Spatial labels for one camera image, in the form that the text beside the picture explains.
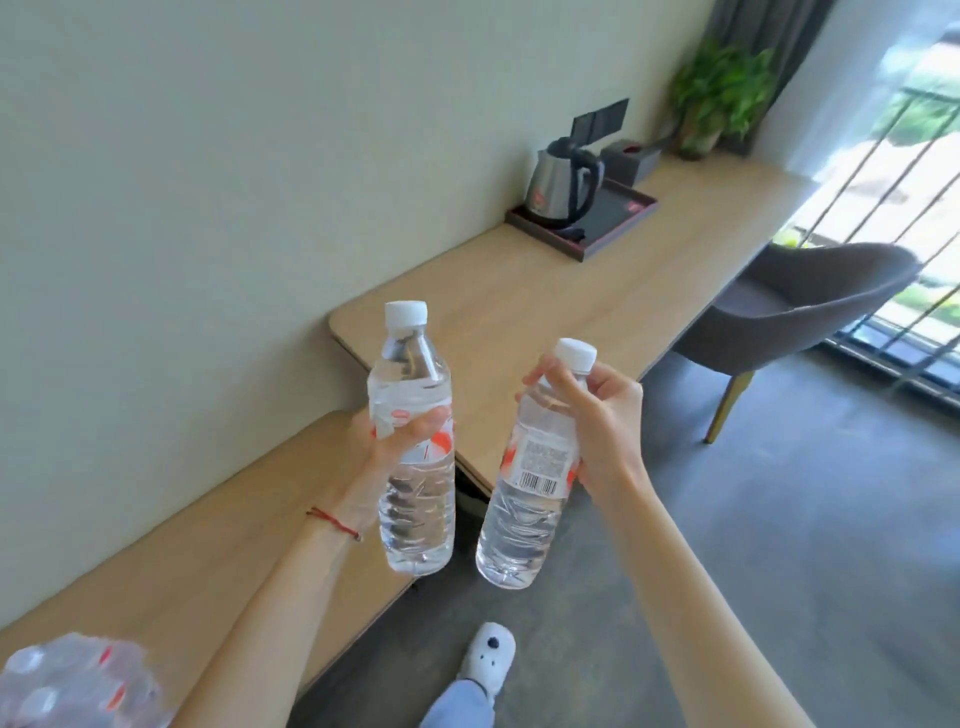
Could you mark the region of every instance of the electric kettle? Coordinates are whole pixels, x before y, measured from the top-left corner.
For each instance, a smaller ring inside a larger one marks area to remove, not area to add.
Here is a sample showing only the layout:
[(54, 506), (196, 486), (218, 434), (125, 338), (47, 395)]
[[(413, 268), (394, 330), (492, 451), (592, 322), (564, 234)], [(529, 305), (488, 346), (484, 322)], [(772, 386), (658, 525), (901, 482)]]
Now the electric kettle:
[(562, 136), (538, 152), (523, 203), (526, 216), (544, 228), (568, 228), (589, 212), (602, 181), (603, 162)]

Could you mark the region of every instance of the gray upholstered chair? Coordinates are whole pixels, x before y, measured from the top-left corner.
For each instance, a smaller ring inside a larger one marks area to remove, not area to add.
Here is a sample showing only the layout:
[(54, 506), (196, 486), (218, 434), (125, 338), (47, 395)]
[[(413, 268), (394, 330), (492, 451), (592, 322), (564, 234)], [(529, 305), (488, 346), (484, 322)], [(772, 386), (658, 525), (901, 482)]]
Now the gray upholstered chair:
[(912, 253), (886, 243), (767, 245), (674, 345), (687, 359), (731, 377), (704, 442), (716, 440), (757, 369), (880, 308), (920, 268)]

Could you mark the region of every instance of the red string bracelet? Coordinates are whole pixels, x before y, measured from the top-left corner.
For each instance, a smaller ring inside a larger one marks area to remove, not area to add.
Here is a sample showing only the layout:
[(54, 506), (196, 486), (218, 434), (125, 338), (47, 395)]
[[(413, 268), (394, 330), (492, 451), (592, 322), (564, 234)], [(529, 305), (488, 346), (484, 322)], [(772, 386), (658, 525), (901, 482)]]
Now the red string bracelet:
[(323, 521), (333, 523), (334, 527), (337, 530), (343, 531), (348, 536), (350, 536), (350, 538), (353, 539), (354, 541), (356, 542), (363, 541), (363, 536), (360, 535), (359, 531), (354, 531), (349, 526), (343, 525), (342, 523), (337, 521), (335, 518), (333, 518), (333, 516), (328, 514), (326, 511), (320, 510), (320, 508), (318, 508), (317, 506), (311, 507), (310, 510), (306, 512), (306, 515), (313, 516), (315, 519), (322, 519)]

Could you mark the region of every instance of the hand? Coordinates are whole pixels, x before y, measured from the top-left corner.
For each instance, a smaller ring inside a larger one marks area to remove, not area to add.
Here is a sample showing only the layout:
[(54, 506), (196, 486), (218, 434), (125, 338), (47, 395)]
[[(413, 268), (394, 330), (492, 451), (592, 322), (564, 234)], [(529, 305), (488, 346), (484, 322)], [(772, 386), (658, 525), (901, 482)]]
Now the hand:
[(334, 508), (336, 518), (361, 533), (372, 526), (376, 521), (376, 504), (386, 489), (387, 479), (400, 462), (400, 456), (429, 440), (449, 418), (449, 407), (434, 407), (406, 426), (398, 427), (390, 437), (377, 440), (370, 413), (366, 408), (357, 412), (350, 423), (348, 438), (350, 444), (359, 450), (362, 465)]
[(570, 405), (582, 458), (577, 477), (590, 496), (600, 505), (615, 505), (617, 493), (630, 484), (652, 495), (640, 454), (643, 388), (639, 383), (597, 362), (587, 377), (585, 392), (552, 354), (544, 354), (523, 383), (530, 386), (541, 376), (546, 376), (554, 392)]

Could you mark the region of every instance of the chair leg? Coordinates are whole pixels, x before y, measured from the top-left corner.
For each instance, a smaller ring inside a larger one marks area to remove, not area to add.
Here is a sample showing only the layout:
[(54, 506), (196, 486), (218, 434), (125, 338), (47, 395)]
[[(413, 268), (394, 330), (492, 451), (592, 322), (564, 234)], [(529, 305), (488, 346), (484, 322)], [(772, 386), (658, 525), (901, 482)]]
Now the chair leg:
[(704, 438), (705, 443), (712, 445), (716, 442), (717, 435), (723, 428), (723, 423), (727, 421), (727, 416), (753, 378), (754, 372), (744, 372), (742, 375), (730, 377), (730, 381), (727, 383), (727, 391), (723, 393), (720, 406), (717, 407), (716, 414), (713, 415), (713, 422), (710, 423), (710, 429), (707, 430), (707, 437)]

